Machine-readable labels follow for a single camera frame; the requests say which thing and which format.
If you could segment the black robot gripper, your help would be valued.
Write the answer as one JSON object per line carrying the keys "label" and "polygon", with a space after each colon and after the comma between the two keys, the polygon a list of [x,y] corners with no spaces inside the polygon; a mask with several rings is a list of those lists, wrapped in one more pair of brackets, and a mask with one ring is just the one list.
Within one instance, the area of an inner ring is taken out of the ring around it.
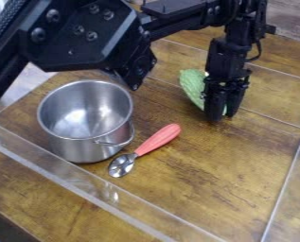
{"label": "black robot gripper", "polygon": [[[234,117],[243,103],[246,90],[250,86],[251,72],[244,69],[246,58],[252,45],[231,43],[226,38],[215,38],[211,41],[206,71],[208,77],[204,80],[206,103],[204,111],[211,122],[219,122],[223,118],[227,101],[227,116]],[[228,87],[226,91],[212,90],[211,86]]]}

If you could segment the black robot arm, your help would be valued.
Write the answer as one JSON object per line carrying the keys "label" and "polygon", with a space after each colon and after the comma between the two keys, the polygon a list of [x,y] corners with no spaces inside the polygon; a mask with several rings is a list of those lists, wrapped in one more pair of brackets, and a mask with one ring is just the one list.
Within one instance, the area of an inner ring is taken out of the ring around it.
{"label": "black robot arm", "polygon": [[46,72],[101,69],[139,89],[157,63],[152,42],[181,30],[222,27],[204,80],[210,121],[234,116],[250,85],[262,40],[276,31],[267,0],[9,0],[0,11],[0,98],[28,64]]}

